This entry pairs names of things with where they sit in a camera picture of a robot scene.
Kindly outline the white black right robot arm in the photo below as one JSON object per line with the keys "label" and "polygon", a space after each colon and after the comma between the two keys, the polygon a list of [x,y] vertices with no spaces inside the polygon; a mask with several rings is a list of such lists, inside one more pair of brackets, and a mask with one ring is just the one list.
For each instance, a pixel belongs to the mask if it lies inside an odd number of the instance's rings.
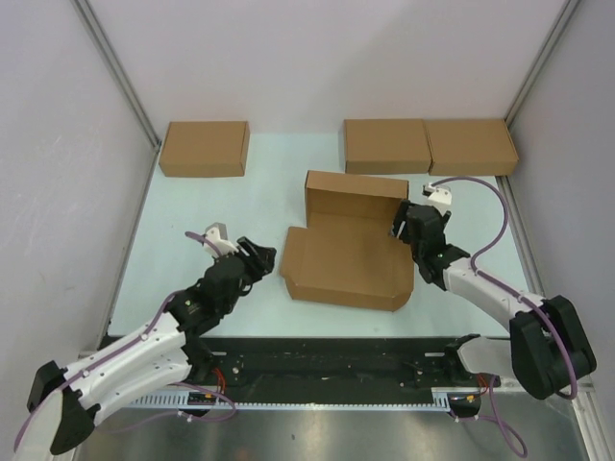
{"label": "white black right robot arm", "polygon": [[443,373],[454,385],[465,385],[477,373],[510,374],[531,396],[544,400],[576,393],[578,380],[596,371],[597,359],[576,308],[563,296],[544,299],[522,293],[471,265],[471,256],[446,241],[451,213],[432,205],[401,201],[391,235],[410,246],[422,279],[458,295],[487,313],[509,333],[504,352],[508,368],[488,367],[488,340],[474,336],[443,361]]}

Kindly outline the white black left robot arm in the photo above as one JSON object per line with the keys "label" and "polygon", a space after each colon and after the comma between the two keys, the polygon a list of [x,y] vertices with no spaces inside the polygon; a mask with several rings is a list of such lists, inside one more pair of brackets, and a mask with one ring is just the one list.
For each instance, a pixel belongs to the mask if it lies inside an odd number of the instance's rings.
{"label": "white black left robot arm", "polygon": [[42,365],[28,398],[29,417],[13,443],[16,459],[67,453],[124,405],[167,385],[210,377],[216,359],[202,335],[273,272],[277,252],[247,237],[229,241],[220,223],[186,237],[211,255],[211,266],[193,285],[168,295],[135,331],[65,367]]}

